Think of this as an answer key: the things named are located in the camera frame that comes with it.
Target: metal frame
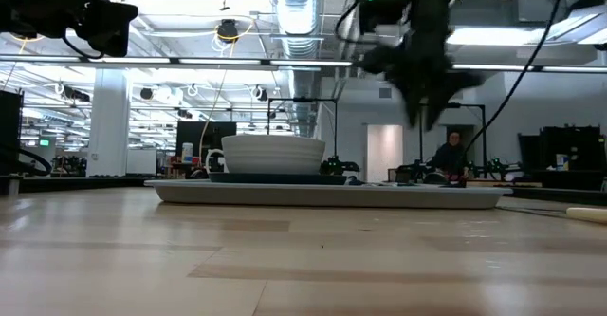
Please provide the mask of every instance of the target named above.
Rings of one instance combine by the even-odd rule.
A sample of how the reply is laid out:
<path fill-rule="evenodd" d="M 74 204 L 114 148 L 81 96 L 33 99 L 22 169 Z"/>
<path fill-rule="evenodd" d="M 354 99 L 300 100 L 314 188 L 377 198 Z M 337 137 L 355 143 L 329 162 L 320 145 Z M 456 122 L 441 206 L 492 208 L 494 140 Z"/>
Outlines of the metal frame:
<path fill-rule="evenodd" d="M 267 99 L 267 134 L 269 135 L 270 114 L 272 113 L 273 102 L 296 102 L 296 103 L 313 103 L 313 102 L 332 102 L 335 105 L 334 124 L 335 132 L 333 133 L 333 155 L 338 155 L 338 100 L 337 99 L 319 99 L 319 98 L 269 98 Z"/>
<path fill-rule="evenodd" d="M 420 106 L 426 107 L 427 103 L 421 102 Z M 450 103 L 446 108 L 449 109 L 459 109 L 462 107 L 476 107 L 481 110 L 481 129 L 484 129 L 487 125 L 487 116 L 486 116 L 486 107 L 483 104 L 479 103 Z M 424 161 L 424 127 L 423 127 L 423 108 L 419 111 L 419 160 Z M 482 135 L 483 142 L 483 168 L 487 167 L 487 130 L 483 132 Z"/>

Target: white bowl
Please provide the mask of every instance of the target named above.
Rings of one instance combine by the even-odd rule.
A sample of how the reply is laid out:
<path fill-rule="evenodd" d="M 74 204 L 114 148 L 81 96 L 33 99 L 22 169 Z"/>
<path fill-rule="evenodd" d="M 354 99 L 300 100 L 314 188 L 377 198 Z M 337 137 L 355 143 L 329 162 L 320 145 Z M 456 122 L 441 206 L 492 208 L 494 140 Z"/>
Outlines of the white bowl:
<path fill-rule="evenodd" d="M 293 136 L 238 135 L 221 139 L 231 173 L 317 174 L 324 141 Z"/>

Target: doorway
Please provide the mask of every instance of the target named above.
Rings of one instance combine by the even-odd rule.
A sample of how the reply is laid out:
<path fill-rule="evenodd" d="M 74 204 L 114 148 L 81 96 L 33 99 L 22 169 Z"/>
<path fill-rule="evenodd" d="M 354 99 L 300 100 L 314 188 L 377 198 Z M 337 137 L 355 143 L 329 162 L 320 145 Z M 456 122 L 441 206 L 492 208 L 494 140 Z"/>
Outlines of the doorway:
<path fill-rule="evenodd" d="M 401 125 L 367 125 L 365 179 L 387 181 L 388 169 L 403 164 L 404 138 Z"/>

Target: tray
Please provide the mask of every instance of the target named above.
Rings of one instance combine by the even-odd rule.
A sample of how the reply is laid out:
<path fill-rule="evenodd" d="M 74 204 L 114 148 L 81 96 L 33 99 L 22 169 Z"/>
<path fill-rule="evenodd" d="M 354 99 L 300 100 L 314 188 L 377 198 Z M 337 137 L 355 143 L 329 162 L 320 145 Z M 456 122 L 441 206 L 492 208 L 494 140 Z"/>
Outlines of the tray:
<path fill-rule="evenodd" d="M 501 188 L 377 187 L 213 183 L 151 180 L 166 202 L 260 206 L 490 209 L 509 194 Z"/>
<path fill-rule="evenodd" d="M 333 175 L 209 173 L 213 183 L 343 185 L 348 177 Z"/>

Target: pipe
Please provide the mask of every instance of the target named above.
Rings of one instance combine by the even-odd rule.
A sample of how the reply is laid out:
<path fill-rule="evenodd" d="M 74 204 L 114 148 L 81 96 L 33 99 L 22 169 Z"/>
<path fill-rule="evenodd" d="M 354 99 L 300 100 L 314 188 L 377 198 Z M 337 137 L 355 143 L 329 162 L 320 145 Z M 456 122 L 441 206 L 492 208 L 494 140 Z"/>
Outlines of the pipe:
<path fill-rule="evenodd" d="M 276 0 L 276 14 L 280 31 L 286 35 L 307 36 L 318 31 L 321 0 Z M 319 41 L 309 38 L 281 39 L 286 58 L 293 60 L 315 59 L 318 57 Z M 318 72 L 289 71 L 289 90 L 291 97 L 318 98 L 321 93 L 321 75 Z M 303 137 L 312 137 L 314 121 L 310 119 L 310 108 L 313 106 L 293 105 L 295 119 L 300 125 L 296 132 Z"/>

